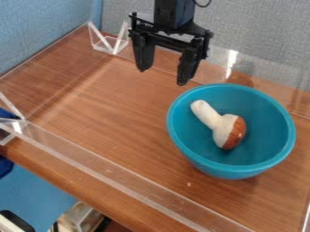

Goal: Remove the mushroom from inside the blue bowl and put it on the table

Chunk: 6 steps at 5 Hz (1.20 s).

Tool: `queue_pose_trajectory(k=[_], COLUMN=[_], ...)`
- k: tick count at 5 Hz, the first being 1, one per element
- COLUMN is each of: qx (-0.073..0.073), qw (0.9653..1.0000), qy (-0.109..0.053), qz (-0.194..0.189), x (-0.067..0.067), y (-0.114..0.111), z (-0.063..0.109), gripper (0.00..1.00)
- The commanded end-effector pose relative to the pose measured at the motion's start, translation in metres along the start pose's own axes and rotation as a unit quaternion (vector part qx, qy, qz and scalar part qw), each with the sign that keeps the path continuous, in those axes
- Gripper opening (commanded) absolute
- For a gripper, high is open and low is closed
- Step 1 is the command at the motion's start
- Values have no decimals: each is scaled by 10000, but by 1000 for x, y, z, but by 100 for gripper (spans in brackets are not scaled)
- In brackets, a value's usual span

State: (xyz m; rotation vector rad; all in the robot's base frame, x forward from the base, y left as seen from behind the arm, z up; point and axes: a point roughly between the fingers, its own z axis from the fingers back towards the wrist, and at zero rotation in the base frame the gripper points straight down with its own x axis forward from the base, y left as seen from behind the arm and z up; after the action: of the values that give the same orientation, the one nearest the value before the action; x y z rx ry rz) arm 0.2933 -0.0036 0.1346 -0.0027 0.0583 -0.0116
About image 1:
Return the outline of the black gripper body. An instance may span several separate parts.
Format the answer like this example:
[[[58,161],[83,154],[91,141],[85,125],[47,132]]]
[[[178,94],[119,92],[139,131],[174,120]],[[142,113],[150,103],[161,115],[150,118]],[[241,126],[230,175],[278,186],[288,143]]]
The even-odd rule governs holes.
[[[209,56],[210,41],[214,38],[214,33],[201,27],[193,19],[177,28],[171,28],[167,23],[155,23],[151,14],[137,11],[130,14],[130,19],[131,28],[129,32],[131,40],[134,33],[146,34],[155,47],[159,46],[181,53],[189,47],[199,47],[201,59]]]

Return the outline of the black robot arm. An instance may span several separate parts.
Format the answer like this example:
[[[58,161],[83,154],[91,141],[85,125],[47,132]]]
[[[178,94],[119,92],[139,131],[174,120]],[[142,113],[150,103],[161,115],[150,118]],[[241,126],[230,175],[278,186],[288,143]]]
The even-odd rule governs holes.
[[[214,33],[194,22],[195,0],[155,0],[154,14],[130,14],[135,66],[145,72],[154,64],[155,47],[181,52],[177,84],[195,76],[201,60],[209,56]]]

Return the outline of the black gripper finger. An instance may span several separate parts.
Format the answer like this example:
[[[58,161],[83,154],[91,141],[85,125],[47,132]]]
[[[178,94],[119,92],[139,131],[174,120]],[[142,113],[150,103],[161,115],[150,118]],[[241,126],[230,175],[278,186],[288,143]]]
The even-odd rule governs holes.
[[[201,63],[201,48],[189,47],[183,52],[178,64],[177,84],[183,86],[194,77]]]
[[[133,34],[135,65],[145,72],[154,64],[155,44],[146,34]]]

